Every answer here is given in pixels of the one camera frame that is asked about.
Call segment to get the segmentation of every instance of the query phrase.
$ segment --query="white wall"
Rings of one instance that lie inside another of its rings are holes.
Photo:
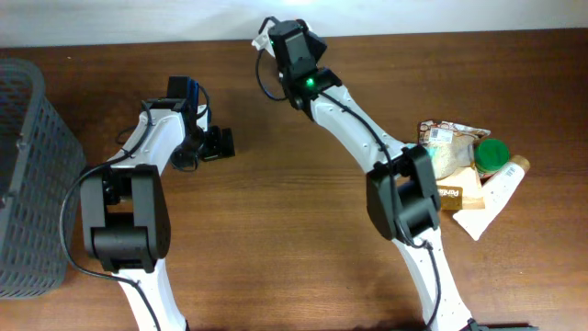
[[[322,36],[588,27],[588,0],[0,0],[0,47],[251,39],[264,17]]]

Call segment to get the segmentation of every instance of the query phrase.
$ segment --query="plastic crate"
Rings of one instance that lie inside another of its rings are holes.
[[[85,157],[44,94],[34,64],[0,60],[0,299],[55,289],[67,268],[59,212]],[[65,219],[68,245],[78,201],[76,192]]]

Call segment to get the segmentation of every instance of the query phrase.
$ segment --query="white tube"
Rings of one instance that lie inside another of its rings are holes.
[[[484,230],[486,230],[496,215],[506,206],[506,202],[513,196],[516,187],[523,180],[529,167],[529,162],[523,156],[513,156],[511,161],[506,163],[482,187],[486,208],[483,210],[458,211],[453,215],[453,219],[474,240],[480,239]]]

